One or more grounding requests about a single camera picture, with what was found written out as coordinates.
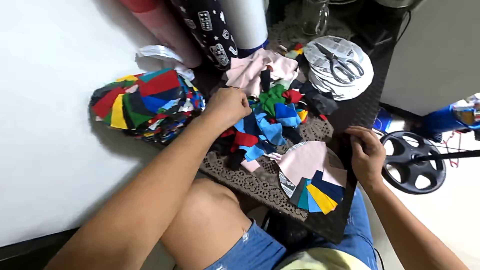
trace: gray fabric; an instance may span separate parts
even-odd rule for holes
[[[300,125],[300,135],[304,141],[328,142],[332,138],[332,134],[333,127],[331,124],[319,118],[309,117],[307,123]],[[287,140],[286,145],[277,147],[277,152],[283,155],[292,146],[293,143]],[[220,156],[216,152],[209,152],[200,165],[200,171],[212,176],[219,183],[238,190],[272,209],[281,211],[300,221],[307,219],[308,212],[290,204],[289,198],[280,187],[279,167],[275,161],[265,156],[258,158],[257,161],[261,167],[250,174],[244,170],[232,171],[226,168],[225,160],[225,156]]]

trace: glass jar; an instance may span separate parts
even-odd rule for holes
[[[322,36],[327,28],[329,0],[303,0],[302,30],[309,36]]]

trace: white fabric roll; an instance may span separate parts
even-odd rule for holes
[[[253,49],[268,37],[263,0],[219,0],[225,21],[240,49]]]

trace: black printed fabric roll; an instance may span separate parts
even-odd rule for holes
[[[237,57],[235,40],[228,30],[220,2],[216,0],[171,0],[180,10],[195,39],[220,70],[230,68]]]

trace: black pole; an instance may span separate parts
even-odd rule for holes
[[[414,161],[427,161],[427,160],[447,160],[447,159],[461,159],[461,158],[473,158],[473,157],[480,157],[480,150],[472,150],[472,151],[463,151],[463,152],[455,152],[455,153],[447,153],[447,154],[439,154],[439,155],[431,155],[431,156],[420,156],[416,157]]]

